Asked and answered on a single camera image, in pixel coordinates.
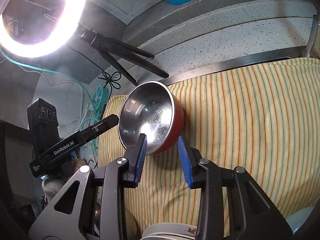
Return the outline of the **white plate grey leaves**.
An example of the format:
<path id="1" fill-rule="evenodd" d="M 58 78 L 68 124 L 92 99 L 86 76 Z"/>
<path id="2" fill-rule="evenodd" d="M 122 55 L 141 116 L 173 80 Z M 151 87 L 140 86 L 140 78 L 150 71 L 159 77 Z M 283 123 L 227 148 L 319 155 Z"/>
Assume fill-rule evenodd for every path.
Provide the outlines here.
<path id="1" fill-rule="evenodd" d="M 180 223 L 158 223 L 146 228 L 142 239 L 195 239 L 197 227 Z"/>

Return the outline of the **yellow striped cloth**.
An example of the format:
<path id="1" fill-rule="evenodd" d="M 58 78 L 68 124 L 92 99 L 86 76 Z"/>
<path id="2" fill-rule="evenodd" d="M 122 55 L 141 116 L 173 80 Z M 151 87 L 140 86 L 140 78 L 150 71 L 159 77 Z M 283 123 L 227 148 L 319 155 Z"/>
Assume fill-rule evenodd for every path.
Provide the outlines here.
<path id="1" fill-rule="evenodd" d="M 296 58 L 195 77 L 169 86 L 191 147 L 216 165 L 242 166 L 284 217 L 319 200 L 319 60 Z M 125 190 L 138 231 L 196 225 L 200 190 L 187 187 L 177 148 L 147 156 Z"/>

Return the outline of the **white ceramic bowl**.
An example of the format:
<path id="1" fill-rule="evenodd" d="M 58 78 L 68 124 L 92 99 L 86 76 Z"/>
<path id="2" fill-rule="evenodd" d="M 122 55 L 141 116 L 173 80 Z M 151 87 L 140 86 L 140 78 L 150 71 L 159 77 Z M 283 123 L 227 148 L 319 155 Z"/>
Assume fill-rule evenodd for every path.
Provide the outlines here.
<path id="1" fill-rule="evenodd" d="M 308 206 L 291 214 L 286 218 L 286 221 L 289 224 L 293 234 L 295 234 L 298 231 L 298 229 L 304 224 L 304 222 L 309 217 L 313 209 L 314 206 Z"/>

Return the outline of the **red steel small bowl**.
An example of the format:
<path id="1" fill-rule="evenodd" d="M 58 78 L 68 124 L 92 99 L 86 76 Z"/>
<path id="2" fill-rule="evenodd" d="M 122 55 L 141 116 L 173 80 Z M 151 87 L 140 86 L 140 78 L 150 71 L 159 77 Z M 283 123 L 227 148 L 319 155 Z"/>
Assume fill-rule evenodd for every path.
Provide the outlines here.
<path id="1" fill-rule="evenodd" d="M 184 128 L 183 107 L 167 86 L 158 81 L 138 85 L 125 99 L 118 135 L 122 146 L 134 146 L 141 133 L 147 138 L 147 155 L 174 146 Z"/>

